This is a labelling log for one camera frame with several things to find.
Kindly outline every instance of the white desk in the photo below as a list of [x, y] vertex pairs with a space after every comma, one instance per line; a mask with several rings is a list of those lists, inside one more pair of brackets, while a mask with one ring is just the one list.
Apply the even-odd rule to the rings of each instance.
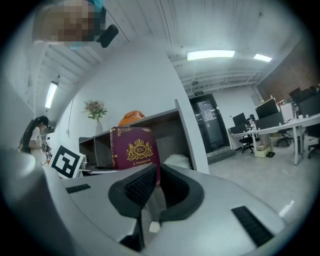
[[[288, 129], [292, 128], [293, 129], [293, 138], [294, 138], [294, 165], [296, 166], [298, 164], [298, 136], [297, 136], [297, 128], [299, 129], [299, 135], [301, 138], [301, 143], [300, 143], [300, 152], [303, 155], [303, 143], [302, 143], [302, 127], [308, 127], [308, 126], [313, 126], [320, 124], [320, 113], [315, 114], [311, 117], [308, 118], [303, 118], [303, 119], [295, 119], [291, 122], [285, 123], [283, 125], [279, 126], [274, 126], [266, 129], [260, 129], [260, 130], [249, 130], [246, 132], [242, 133], [236, 133], [236, 134], [229, 134], [230, 137], [242, 137], [245, 135], [262, 135], [262, 134], [272, 134], [276, 133], [280, 130], [283, 129]], [[257, 151], [257, 144], [256, 144], [256, 139], [255, 136], [252, 136], [253, 139], [253, 146], [254, 146], [254, 156], [258, 157], [258, 151]]]

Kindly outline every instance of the burgundy book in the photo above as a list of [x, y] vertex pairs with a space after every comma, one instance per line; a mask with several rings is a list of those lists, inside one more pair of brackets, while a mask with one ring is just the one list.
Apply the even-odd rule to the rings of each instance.
[[160, 159], [156, 138], [150, 128], [113, 127], [110, 142], [114, 169], [156, 164], [156, 184], [160, 184]]

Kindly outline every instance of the flower vase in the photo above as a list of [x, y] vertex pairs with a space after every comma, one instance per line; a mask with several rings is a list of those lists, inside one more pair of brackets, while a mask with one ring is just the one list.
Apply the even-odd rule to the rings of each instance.
[[104, 128], [102, 126], [102, 123], [97, 121], [96, 124], [95, 124], [95, 135], [102, 134], [103, 132], [104, 132]]

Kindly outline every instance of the fluorescent light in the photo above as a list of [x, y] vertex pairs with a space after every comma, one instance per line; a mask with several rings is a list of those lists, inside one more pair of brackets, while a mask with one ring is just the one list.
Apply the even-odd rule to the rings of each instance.
[[48, 94], [46, 95], [46, 100], [45, 100], [45, 107], [47, 109], [50, 109], [51, 107], [51, 103], [52, 103], [52, 100], [54, 99], [57, 87], [58, 87], [58, 84], [54, 81], [51, 81]]
[[206, 58], [219, 58], [219, 57], [233, 57], [235, 55], [234, 50], [200, 50], [188, 52], [186, 55], [187, 61], [193, 61]]
[[267, 57], [267, 56], [263, 56], [263, 55], [260, 55], [260, 54], [256, 54], [253, 58], [256, 59], [256, 60], [265, 61], [265, 62], [269, 62], [269, 61], [272, 60], [272, 58]]

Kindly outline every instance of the black hair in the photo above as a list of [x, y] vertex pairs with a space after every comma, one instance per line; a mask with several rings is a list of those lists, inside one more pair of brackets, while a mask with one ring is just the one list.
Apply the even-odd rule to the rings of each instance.
[[255, 115], [254, 115], [254, 114], [251, 114], [251, 115], [250, 115], [250, 118], [251, 118], [253, 121], [255, 121], [255, 120], [256, 120], [256, 118], [255, 118]]
[[31, 122], [29, 123], [29, 125], [27, 126], [21, 141], [20, 141], [20, 145], [21, 145], [21, 151], [25, 152], [25, 153], [31, 153], [31, 149], [29, 147], [29, 142], [32, 136], [32, 132], [34, 131], [34, 129], [40, 125], [41, 123], [43, 123], [44, 125], [46, 125], [47, 127], [49, 126], [49, 119], [48, 117], [46, 117], [45, 115], [42, 115], [40, 117], [37, 117], [34, 120], [31, 120]]

